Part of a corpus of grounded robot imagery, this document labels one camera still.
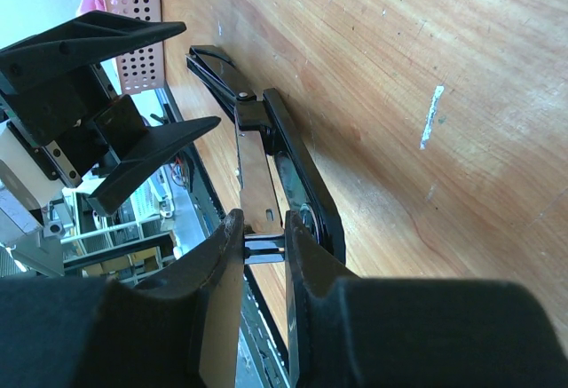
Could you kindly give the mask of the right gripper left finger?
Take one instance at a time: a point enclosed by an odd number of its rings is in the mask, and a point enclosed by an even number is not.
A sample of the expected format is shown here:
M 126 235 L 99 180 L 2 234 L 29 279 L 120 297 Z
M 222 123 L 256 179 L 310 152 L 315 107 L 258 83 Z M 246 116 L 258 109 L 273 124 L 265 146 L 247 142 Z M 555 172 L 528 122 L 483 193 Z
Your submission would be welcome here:
M 1 281 L 4 387 L 208 387 L 208 295 L 223 257 L 244 258 L 231 211 L 214 237 L 130 288 L 104 278 Z

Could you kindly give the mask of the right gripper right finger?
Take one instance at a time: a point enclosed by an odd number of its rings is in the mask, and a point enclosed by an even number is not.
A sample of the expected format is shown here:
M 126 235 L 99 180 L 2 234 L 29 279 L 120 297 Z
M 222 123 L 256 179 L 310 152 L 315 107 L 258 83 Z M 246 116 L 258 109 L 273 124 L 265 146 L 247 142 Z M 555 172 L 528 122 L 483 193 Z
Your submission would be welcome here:
M 285 228 L 289 378 L 295 387 L 564 387 L 543 307 L 508 281 L 361 278 Z

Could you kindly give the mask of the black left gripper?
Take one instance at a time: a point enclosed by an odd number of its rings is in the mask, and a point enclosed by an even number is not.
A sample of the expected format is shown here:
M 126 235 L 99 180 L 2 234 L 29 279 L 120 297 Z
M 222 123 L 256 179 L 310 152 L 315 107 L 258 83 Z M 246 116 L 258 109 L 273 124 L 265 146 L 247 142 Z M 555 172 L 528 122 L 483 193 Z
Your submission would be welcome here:
M 10 128 L 51 180 L 80 182 L 100 164 L 108 176 L 88 197 L 100 216 L 115 213 L 170 158 L 221 122 L 207 116 L 147 128 L 99 64 L 185 31 L 182 21 L 93 11 L 1 50 L 1 106 Z

